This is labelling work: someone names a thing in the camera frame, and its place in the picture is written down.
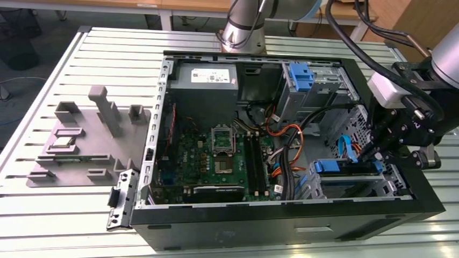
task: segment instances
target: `ram slot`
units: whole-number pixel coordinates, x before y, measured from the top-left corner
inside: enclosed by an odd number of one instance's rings
[[[256,191],[256,176],[253,167],[253,153],[251,141],[253,138],[251,136],[244,137],[244,153],[245,153],[245,170],[247,179],[249,181],[249,194],[252,195]]]
[[[252,160],[253,160],[253,168],[255,168],[255,178],[256,178],[256,190],[259,195],[264,195],[265,191],[265,176],[264,176],[264,168],[263,168],[263,155],[261,155],[261,147],[260,141],[257,137],[252,139]]]

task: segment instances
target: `power supply label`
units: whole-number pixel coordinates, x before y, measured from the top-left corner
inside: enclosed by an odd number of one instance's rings
[[[228,69],[193,69],[192,82],[229,83],[229,70]]]

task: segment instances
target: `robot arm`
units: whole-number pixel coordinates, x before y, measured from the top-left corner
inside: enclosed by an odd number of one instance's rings
[[[264,51],[264,19],[299,20],[311,17],[321,0],[233,0],[223,34],[216,34],[229,53]]]
[[[444,117],[436,120],[432,111],[405,90],[377,73],[368,81],[375,96],[368,120],[369,144],[360,158],[373,155],[399,166],[439,168],[433,150],[443,135],[459,126],[459,25],[449,31],[423,62],[396,62],[392,70],[415,84],[441,105]],[[408,155],[397,152],[401,145],[419,146]]]

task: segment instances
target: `slotted metal surface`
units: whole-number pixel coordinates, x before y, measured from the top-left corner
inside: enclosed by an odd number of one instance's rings
[[[339,56],[356,59],[339,41],[267,37],[268,54]],[[377,62],[397,61],[381,44],[360,47]],[[93,28],[78,33],[46,85],[17,128],[0,160],[0,257],[455,257],[459,253],[459,137],[447,135],[436,148],[437,171],[425,172],[447,211],[425,221],[404,224],[365,241],[187,250],[156,254],[135,231],[105,231],[109,187],[28,188],[33,167],[56,121],[60,101],[94,107],[90,85],[105,85],[119,108],[155,106],[157,73],[164,50],[217,52],[209,33]],[[371,70],[359,62],[364,75]]]

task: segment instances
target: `motherboard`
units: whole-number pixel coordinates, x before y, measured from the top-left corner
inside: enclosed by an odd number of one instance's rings
[[[212,133],[180,135],[176,167],[160,171],[163,191],[156,199],[167,204],[200,202],[195,198],[199,195],[205,202],[220,202],[221,198],[247,202],[275,200],[263,163],[273,148],[272,139],[233,134],[231,128],[229,133],[215,129]]]

